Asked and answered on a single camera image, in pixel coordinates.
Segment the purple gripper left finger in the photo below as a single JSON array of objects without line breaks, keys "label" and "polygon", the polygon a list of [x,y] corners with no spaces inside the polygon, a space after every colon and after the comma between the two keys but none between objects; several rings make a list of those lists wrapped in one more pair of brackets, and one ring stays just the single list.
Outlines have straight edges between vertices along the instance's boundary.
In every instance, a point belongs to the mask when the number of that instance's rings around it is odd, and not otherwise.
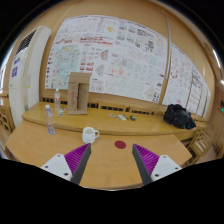
[{"label": "purple gripper left finger", "polygon": [[65,155],[56,154],[42,166],[42,169],[79,185],[90,154],[91,144],[88,143]]}]

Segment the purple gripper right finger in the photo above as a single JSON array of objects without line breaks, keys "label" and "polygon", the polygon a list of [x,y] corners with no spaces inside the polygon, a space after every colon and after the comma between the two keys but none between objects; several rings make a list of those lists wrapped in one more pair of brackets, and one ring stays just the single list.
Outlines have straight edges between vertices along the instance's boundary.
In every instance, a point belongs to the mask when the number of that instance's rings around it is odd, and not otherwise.
[{"label": "purple gripper right finger", "polygon": [[181,167],[168,155],[159,156],[137,144],[133,145],[132,154],[135,158],[143,185],[148,185],[181,170]]}]

